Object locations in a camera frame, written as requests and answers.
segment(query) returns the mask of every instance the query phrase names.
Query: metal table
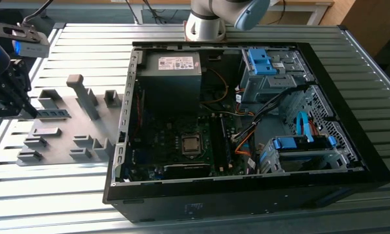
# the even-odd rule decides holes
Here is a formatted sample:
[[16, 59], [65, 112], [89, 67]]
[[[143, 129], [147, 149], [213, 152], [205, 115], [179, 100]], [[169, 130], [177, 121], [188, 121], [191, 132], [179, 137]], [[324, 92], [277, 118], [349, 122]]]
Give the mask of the metal table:
[[[31, 71], [36, 97], [44, 88], [73, 95], [69, 74], [83, 74], [95, 94], [124, 92], [132, 41], [184, 40], [181, 25], [68, 24], [49, 36], [52, 53]], [[228, 28], [230, 41], [309, 42], [390, 169], [390, 80], [348, 31], [337, 27]], [[19, 167], [17, 152], [32, 121], [0, 126], [0, 234], [159, 233], [389, 233], [390, 184], [312, 211], [149, 222], [135, 225], [109, 205], [103, 189], [107, 164]]]

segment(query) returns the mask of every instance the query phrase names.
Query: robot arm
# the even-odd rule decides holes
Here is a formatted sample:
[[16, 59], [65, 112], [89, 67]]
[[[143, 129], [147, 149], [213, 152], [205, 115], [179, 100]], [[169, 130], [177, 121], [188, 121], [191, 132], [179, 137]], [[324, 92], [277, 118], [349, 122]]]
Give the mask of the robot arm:
[[193, 0], [185, 36], [192, 41], [220, 41], [225, 37], [225, 20], [242, 31], [262, 19], [270, 0]]

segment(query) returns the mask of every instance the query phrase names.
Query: power supply label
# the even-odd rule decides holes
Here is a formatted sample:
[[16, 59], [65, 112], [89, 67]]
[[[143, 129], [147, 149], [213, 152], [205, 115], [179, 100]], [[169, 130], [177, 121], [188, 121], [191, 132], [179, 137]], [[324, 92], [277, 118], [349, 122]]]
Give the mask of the power supply label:
[[195, 69], [193, 57], [160, 57], [159, 70], [191, 70]]

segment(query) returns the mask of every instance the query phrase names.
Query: small blue component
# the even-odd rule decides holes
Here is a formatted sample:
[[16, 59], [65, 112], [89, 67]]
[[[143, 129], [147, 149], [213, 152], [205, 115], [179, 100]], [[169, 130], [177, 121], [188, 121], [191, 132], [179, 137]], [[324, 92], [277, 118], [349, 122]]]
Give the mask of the small blue component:
[[278, 140], [273, 140], [274, 148], [278, 150], [281, 148]]
[[20, 42], [19, 41], [15, 42], [15, 51], [16, 51], [16, 54], [20, 54]]
[[294, 142], [293, 137], [278, 138], [278, 142], [281, 144], [282, 149], [296, 149], [297, 148], [297, 143]]
[[268, 152], [264, 152], [264, 154], [260, 157], [260, 163], [262, 162], [262, 160], [265, 160], [265, 157], [268, 156]]
[[308, 137], [309, 142], [313, 142], [308, 114], [304, 111], [300, 111], [297, 116], [297, 134], [298, 135], [302, 135], [301, 121], [304, 122], [304, 135]]
[[328, 140], [330, 141], [332, 146], [336, 147], [336, 146], [337, 146], [337, 140], [336, 140], [336, 137], [329, 136], [329, 137], [328, 137]]
[[276, 75], [278, 73], [272, 66], [265, 49], [249, 49], [249, 56], [256, 75]]

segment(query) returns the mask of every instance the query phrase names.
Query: wooden surface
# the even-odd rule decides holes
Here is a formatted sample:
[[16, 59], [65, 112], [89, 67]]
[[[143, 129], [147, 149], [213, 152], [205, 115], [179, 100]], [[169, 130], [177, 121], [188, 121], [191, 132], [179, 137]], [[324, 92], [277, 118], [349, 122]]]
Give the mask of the wooden surface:
[[[306, 25], [312, 12], [304, 11], [288, 11], [285, 12], [284, 17], [278, 24], [292, 24], [292, 25]], [[280, 19], [281, 12], [280, 11], [268, 11], [260, 24], [269, 24]]]
[[345, 25], [376, 56], [390, 40], [390, 0], [336, 0], [321, 25]]
[[320, 25], [338, 25], [349, 13], [356, 0], [336, 0], [336, 4], [328, 9]]

